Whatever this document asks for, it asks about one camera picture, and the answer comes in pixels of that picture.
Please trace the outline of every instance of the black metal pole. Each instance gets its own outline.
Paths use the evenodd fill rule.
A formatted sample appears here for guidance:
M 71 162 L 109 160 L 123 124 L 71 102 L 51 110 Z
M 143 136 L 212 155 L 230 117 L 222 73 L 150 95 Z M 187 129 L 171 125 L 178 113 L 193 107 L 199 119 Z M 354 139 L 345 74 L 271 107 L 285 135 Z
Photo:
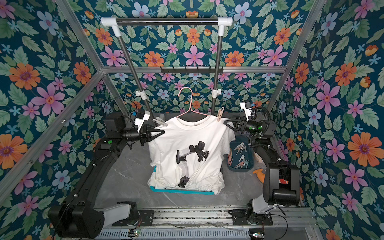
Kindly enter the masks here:
M 133 62 L 131 60 L 131 57 L 129 56 L 129 53 L 127 51 L 127 48 L 125 46 L 125 43 L 122 39 L 122 36 L 118 36 L 117 37 L 118 40 L 119 40 L 119 44 L 120 44 L 120 47 L 121 47 L 121 50 L 122 52 L 124 53 L 125 55 L 125 59 L 127 60 L 127 64 L 129 66 L 129 68 L 131 69 L 131 73 L 133 75 L 133 78 L 135 79 L 135 82 L 136 82 L 136 85 L 137 85 L 137 88 L 139 89 L 139 92 L 142 92 L 144 91 L 143 87 L 141 86 L 141 83 L 140 83 L 140 80 L 139 80 L 139 77 L 137 76 L 137 73 L 136 73 L 136 70 L 135 70 L 135 67 L 133 65 Z M 154 118 L 153 117 L 153 112 L 152 112 L 152 109 L 151 109 L 151 106 L 149 105 L 149 102 L 148 102 L 148 99 L 144 99 L 144 104 L 147 108 L 147 111 L 150 112 L 151 116 L 149 117 L 149 121 L 152 122 L 152 119 Z
M 217 38 L 217 52 L 216 52 L 214 90 L 217 90 L 218 70 L 220 68 L 222 43 L 223 43 L 223 36 L 219 36 Z M 215 115 L 215 107 L 216 107 L 216 98 L 212 97 L 211 115 Z

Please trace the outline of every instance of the orange flower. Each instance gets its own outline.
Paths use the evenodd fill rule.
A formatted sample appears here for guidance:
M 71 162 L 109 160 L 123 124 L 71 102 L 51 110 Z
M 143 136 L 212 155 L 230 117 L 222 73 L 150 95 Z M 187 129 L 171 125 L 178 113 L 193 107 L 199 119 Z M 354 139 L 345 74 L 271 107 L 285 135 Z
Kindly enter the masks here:
M 276 36 L 273 38 L 275 44 L 283 45 L 291 36 L 291 30 L 289 28 L 282 28 L 281 31 L 277 31 Z
M 185 15 L 187 16 L 187 18 L 197 18 L 199 16 L 199 12 L 197 11 L 186 11 L 185 12 Z
M 353 142 L 348 142 L 348 149 L 352 150 L 350 156 L 353 160 L 359 159 L 358 164 L 366 167 L 367 162 L 374 167 L 379 165 L 377 158 L 384 158 L 384 149 L 378 148 L 382 145 L 377 137 L 371 139 L 371 134 L 362 132 L 361 137 L 356 133 L 351 137 Z
M 296 78 L 296 83 L 298 84 L 303 84 L 307 80 L 307 74 L 310 72 L 308 69 L 308 64 L 307 63 L 301 63 L 300 66 L 297 67 L 296 73 L 295 73 L 295 78 Z
M 104 45 L 112 45 L 113 39 L 111 34 L 108 31 L 105 31 L 103 28 L 96 29 L 95 35 L 97 38 L 99 38 L 99 42 L 103 43 Z
M 205 36 L 210 36 L 211 34 L 212 34 L 211 30 L 209 30 L 209 29 L 205 29 L 204 30 L 204 35 Z
M 26 90 L 30 90 L 40 82 L 39 72 L 29 64 L 25 66 L 23 63 L 18 63 L 17 68 L 12 67 L 9 72 L 12 73 L 9 78 L 12 82 L 16 82 L 15 85 L 19 88 L 25 87 Z
M 379 48 L 376 46 L 376 45 L 369 45 L 366 49 L 365 49 L 365 55 L 366 56 L 370 56 L 370 55 L 373 55 L 375 52 L 377 52 L 379 50 Z
M 93 19 L 93 13 L 91 13 L 90 11 L 85 11 L 84 13 L 85 13 L 85 15 L 86 15 L 89 19 Z
M 137 101 L 131 102 L 131 105 L 132 105 L 133 108 L 136 108 L 136 106 L 137 106 L 137 109 L 140 109 L 142 107 L 141 103 L 139 103 Z
M 244 63 L 244 55 L 239 53 L 239 51 L 233 51 L 233 53 L 228 53 L 228 57 L 225 58 L 227 67 L 240 67 L 241 63 Z
M 194 101 L 193 103 L 192 103 L 192 106 L 194 107 L 194 108 L 199 108 L 199 107 L 201 107 L 201 103 L 199 102 L 199 101 Z
M 155 53 L 154 51 L 149 51 L 149 54 L 146 53 L 144 55 L 146 59 L 144 59 L 145 63 L 148 64 L 148 67 L 162 67 L 164 66 L 164 59 L 161 58 L 159 53 Z
M 348 63 L 341 65 L 341 69 L 338 69 L 336 72 L 337 77 L 336 82 L 338 82 L 339 86 L 342 86 L 343 84 L 345 86 L 349 85 L 350 81 L 353 81 L 356 77 L 356 74 L 354 74 L 357 71 L 357 68 L 353 66 L 353 63 Z
M 327 233 L 325 235 L 328 240 L 340 240 L 339 235 L 336 235 L 335 231 L 332 229 L 327 229 Z
M 23 142 L 24 139 L 19 136 L 12 139 L 11 134 L 0 135 L 0 164 L 3 164 L 3 169 L 13 167 L 13 162 L 18 162 L 23 156 L 22 153 L 28 150 Z
M 181 36 L 181 34 L 182 34 L 181 29 L 177 29 L 177 30 L 175 31 L 175 35 L 176 35 L 176 36 Z
M 76 63 L 74 65 L 76 68 L 73 69 L 73 73 L 76 74 L 77 81 L 81 82 L 83 85 L 87 84 L 91 78 L 91 73 L 89 72 L 89 67 L 86 66 L 83 62 Z
M 187 33 L 188 42 L 192 45 L 196 45 L 200 41 L 199 37 L 200 34 L 194 28 L 191 28 L 189 33 Z
M 370 77 L 363 77 L 360 81 L 360 86 L 362 86 L 363 88 L 369 88 L 369 86 L 371 85 L 371 79 Z
M 288 138 L 286 146 L 291 152 L 295 149 L 295 143 L 293 142 L 292 138 Z
M 295 10 L 295 11 L 293 11 L 292 13 L 291 13 L 291 18 L 295 18 L 295 17 L 297 17 L 297 15 L 299 15 L 299 10 Z

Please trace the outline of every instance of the wire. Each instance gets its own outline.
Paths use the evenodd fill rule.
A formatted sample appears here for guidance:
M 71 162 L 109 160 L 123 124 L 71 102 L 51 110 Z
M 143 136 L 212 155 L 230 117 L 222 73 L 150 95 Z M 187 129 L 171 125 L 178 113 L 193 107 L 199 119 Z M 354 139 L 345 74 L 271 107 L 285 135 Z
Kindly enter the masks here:
M 287 227 L 286 227 L 286 229 L 285 229 L 285 233 L 284 233 L 281 237 L 279 237 L 279 238 L 277 238 L 277 239 L 275 239 L 275 240 L 282 239 L 282 238 L 285 236 L 285 234 L 287 233 L 287 230 L 288 230 L 288 222 L 287 222 L 287 219 L 286 219 L 285 217 L 279 215 L 279 214 L 271 214 L 271 215 L 280 216 L 280 217 L 284 218 L 285 222 L 287 223 Z

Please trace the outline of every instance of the orange object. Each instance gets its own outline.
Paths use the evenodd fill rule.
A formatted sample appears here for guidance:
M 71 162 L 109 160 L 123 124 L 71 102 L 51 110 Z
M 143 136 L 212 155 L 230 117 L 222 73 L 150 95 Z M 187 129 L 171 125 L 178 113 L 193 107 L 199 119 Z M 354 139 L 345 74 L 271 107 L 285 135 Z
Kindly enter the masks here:
M 262 182 L 264 183 L 264 178 L 265 178 L 265 174 L 262 173 L 263 169 L 260 168 L 260 169 L 256 169 L 253 171 L 253 173 L 256 173 L 257 174 L 257 178 Z

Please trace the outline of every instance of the white pipe connector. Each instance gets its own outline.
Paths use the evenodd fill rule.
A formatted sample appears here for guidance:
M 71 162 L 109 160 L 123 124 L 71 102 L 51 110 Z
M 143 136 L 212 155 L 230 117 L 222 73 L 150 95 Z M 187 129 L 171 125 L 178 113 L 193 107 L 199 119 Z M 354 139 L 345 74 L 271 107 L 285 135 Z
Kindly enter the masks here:
M 224 36 L 224 30 L 226 26 L 232 26 L 233 19 L 232 18 L 218 18 L 218 35 Z
M 113 33 L 115 34 L 116 37 L 120 37 L 121 36 L 121 32 L 120 32 L 119 26 L 116 23 L 116 18 L 105 18 L 105 17 L 102 17 L 100 23 L 103 26 L 110 26 L 110 27 L 112 27 Z

